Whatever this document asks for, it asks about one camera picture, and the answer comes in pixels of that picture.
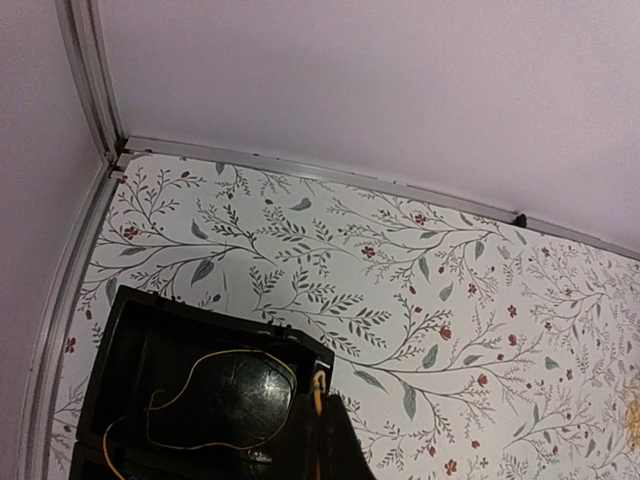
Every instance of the white panel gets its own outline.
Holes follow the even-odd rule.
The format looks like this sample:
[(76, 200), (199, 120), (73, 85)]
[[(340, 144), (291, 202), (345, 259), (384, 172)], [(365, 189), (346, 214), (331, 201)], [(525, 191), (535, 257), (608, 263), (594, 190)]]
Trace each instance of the white panel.
[(129, 134), (398, 180), (635, 250), (640, 3), (101, 3)]

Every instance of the black tray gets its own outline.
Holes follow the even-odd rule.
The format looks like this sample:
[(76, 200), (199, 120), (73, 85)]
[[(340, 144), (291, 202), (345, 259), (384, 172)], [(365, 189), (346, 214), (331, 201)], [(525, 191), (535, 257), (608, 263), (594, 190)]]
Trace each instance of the black tray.
[[(208, 312), (121, 286), (89, 381), (78, 442), (100, 451), (107, 427), (127, 416), (109, 433), (110, 453), (117, 463), (134, 456), (146, 465), (169, 462), (179, 466), (178, 471), (193, 467), (227, 472), (253, 472), (256, 465), (247, 462), (269, 463), (278, 453), (269, 443), (242, 452), (225, 447), (184, 452), (147, 441), (144, 410), (152, 394), (163, 390), (154, 405), (164, 404), (182, 389), (196, 360), (230, 349), (260, 349), (286, 363), (295, 372), (297, 394), (311, 391), (318, 370), (325, 371), (328, 383), (331, 380), (333, 352), (300, 331)], [(200, 441), (204, 437), (234, 445), (256, 443), (251, 441), (256, 431), (272, 431), (277, 419), (286, 417), (293, 401), (287, 375), (263, 355), (212, 358), (194, 375), (193, 383), (201, 388), (190, 388), (190, 395), (183, 397), (183, 407), (177, 411), (180, 421), (172, 421), (176, 411), (158, 411), (150, 431), (173, 445), (199, 445), (205, 443)], [(212, 409), (214, 414), (207, 416)], [(191, 411), (197, 412), (197, 421), (185, 421)]]

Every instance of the floral patterned surface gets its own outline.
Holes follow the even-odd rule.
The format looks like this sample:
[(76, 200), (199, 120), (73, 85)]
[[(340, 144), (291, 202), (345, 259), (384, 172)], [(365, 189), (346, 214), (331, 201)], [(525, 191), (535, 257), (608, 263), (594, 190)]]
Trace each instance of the floral patterned surface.
[(132, 162), (64, 345), (50, 479), (67, 478), (118, 285), (288, 323), (379, 479), (640, 478), (624, 427), (640, 265), (357, 188), (153, 155)]

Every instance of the gray leaf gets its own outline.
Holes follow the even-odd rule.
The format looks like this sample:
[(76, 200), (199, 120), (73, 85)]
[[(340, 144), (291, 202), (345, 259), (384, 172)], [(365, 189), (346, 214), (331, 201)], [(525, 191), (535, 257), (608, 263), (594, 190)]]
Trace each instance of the gray leaf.
[(111, 277), (105, 285), (105, 292), (107, 294), (107, 300), (109, 305), (113, 305), (113, 300), (116, 298), (116, 290), (118, 289), (118, 279)]
[(372, 385), (374, 387), (380, 388), (380, 389), (384, 390), (385, 392), (387, 391), (387, 389), (382, 386), (382, 384), (378, 381), (378, 379), (376, 377), (374, 377), (373, 375), (371, 375), (370, 373), (363, 372), (362, 370), (354, 370), (353, 374), (356, 377), (360, 377), (361, 379), (363, 379), (369, 385)]
[(431, 283), (429, 280), (429, 265), (427, 265), (426, 258), (420, 257), (420, 260), (418, 260), (418, 268), (420, 268), (420, 271), (424, 275), (424, 278), (427, 279), (427, 282)]
[(129, 247), (125, 248), (122, 252), (120, 252), (121, 257), (128, 257), (130, 255), (135, 255), (136, 253), (144, 252), (146, 247)]
[(196, 237), (198, 237), (201, 240), (206, 240), (207, 238), (209, 238), (209, 236), (206, 233), (200, 230), (200, 227), (198, 226), (195, 220), (191, 222), (191, 233), (193, 233)]
[(435, 237), (437, 234), (439, 234), (440, 232), (434, 232), (434, 231), (428, 231), (428, 232), (424, 232), (422, 235), (420, 235), (420, 238), (431, 238), (431, 237)]
[(462, 363), (464, 363), (467, 367), (473, 363), (476, 363), (478, 360), (482, 358), (482, 355), (469, 355), (465, 358)]
[(480, 241), (476, 242), (476, 260), (479, 259), (483, 253), (484, 253), (484, 243)]
[(294, 205), (289, 210), (293, 210), (294, 212), (300, 212), (301, 210), (306, 210), (310, 206), (311, 206), (311, 200), (309, 200), (307, 197), (304, 197), (302, 200), (300, 200), (299, 204)]
[(547, 370), (553, 370), (554, 368), (560, 368), (560, 365), (558, 365), (558, 362), (556, 362), (552, 358), (544, 357), (544, 367)]
[(424, 368), (431, 368), (436, 364), (438, 358), (438, 344), (436, 343), (429, 349), (427, 355), (422, 359), (422, 366)]
[(527, 244), (527, 240), (517, 230), (516, 230), (516, 237), (518, 237), (518, 239), (522, 242), (523, 245)]
[(440, 290), (438, 296), (440, 297), (440, 300), (446, 302), (451, 296), (451, 292), (453, 292), (453, 282), (451, 282), (451, 285), (449, 285), (448, 287), (444, 287), (442, 290)]
[(209, 275), (213, 271), (213, 262), (209, 259), (204, 259), (198, 265), (198, 268), (193, 272), (193, 277), (191, 277), (191, 285), (202, 280), (207, 275)]
[(403, 383), (404, 387), (404, 398), (402, 399), (402, 403), (404, 404), (404, 410), (409, 415), (409, 418), (413, 420), (413, 417), (416, 415), (416, 391), (411, 385), (407, 385)]
[(595, 448), (596, 448), (596, 441), (592, 438), (589, 441), (589, 446), (587, 447), (587, 454), (584, 456), (584, 458), (587, 458), (589, 455), (591, 455), (591, 452), (593, 452)]
[(466, 223), (467, 225), (469, 225), (470, 227), (473, 227), (473, 223), (471, 223), (471, 221), (465, 216), (464, 213), (460, 214), (460, 218), (462, 219), (462, 221), (464, 223)]
[(524, 427), (526, 427), (526, 426), (527, 426), (527, 424), (523, 423), (522, 426), (518, 430), (516, 430), (516, 433), (514, 433), (513, 436), (517, 437), (518, 435), (520, 435), (522, 433), (522, 431), (524, 430)]

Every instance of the floral wallpaper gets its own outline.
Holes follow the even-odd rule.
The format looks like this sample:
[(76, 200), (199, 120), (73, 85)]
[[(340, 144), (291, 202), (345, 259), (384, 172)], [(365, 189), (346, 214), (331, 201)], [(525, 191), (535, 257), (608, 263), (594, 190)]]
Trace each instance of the floral wallpaper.
[(637, 262), (406, 198), (149, 155), (120, 181), (63, 346), (52, 480), (67, 478), (122, 284), (329, 345), (379, 479), (640, 478), (625, 428)]

